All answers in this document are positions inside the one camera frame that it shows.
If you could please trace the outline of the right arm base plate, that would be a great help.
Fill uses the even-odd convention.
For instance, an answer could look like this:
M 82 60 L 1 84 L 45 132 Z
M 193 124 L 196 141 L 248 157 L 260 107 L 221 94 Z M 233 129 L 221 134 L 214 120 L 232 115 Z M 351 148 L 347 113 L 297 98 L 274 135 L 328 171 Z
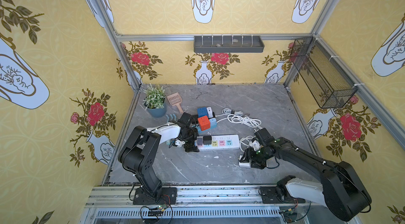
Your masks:
M 259 187 L 258 193 L 264 204 L 304 204 L 305 199 L 293 198 L 285 189 L 279 186 Z

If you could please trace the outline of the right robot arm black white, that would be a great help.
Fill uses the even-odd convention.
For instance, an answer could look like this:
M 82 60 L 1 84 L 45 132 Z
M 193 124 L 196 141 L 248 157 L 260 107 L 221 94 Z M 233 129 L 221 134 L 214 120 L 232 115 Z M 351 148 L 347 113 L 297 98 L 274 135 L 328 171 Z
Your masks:
M 372 199 L 352 165 L 320 158 L 297 147 L 292 141 L 274 138 L 267 129 L 255 132 L 239 163 L 254 169 L 266 169 L 269 159 L 286 161 L 307 172 L 316 181 L 288 175 L 277 182 L 279 201 L 306 200 L 328 208 L 342 221 L 371 210 Z

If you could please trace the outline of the black plug adapter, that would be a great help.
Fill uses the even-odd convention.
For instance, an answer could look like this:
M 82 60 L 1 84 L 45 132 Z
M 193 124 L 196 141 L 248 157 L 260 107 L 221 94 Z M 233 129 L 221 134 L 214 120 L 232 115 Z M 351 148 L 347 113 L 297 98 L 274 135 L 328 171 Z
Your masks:
M 212 137 L 211 136 L 203 136 L 203 145 L 211 145 Z

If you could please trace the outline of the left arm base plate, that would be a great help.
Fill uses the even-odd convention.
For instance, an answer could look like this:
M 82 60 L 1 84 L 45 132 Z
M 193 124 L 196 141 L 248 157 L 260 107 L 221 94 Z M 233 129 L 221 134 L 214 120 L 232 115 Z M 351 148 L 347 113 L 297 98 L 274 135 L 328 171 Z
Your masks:
M 137 188 L 135 190 L 134 198 L 132 199 L 134 205 L 162 205 L 162 204 L 175 204 L 177 199 L 177 188 L 163 187 L 155 193 L 148 193 L 144 188 Z

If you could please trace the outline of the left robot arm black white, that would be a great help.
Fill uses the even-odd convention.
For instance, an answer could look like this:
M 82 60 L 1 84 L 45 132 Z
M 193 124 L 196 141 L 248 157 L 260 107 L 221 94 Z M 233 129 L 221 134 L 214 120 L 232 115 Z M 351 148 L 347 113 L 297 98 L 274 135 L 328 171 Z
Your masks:
M 122 147 L 118 161 L 135 175 L 141 191 L 158 200 L 162 196 L 162 182 L 156 176 L 153 163 L 160 144 L 182 147 L 186 152 L 199 152 L 195 141 L 198 137 L 197 116 L 183 113 L 179 120 L 169 121 L 154 128 L 137 126 Z

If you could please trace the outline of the white plug adapter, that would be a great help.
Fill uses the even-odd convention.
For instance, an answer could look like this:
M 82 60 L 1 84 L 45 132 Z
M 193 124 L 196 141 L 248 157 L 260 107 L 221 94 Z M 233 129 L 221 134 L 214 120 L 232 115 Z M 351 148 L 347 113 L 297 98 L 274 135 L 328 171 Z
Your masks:
M 251 167 L 251 162 L 250 162 L 250 161 L 248 161 L 248 162 L 239 161 L 239 162 L 238 162 L 238 165 L 239 165 L 240 167 L 242 167 L 242 168 L 250 168 L 250 167 Z

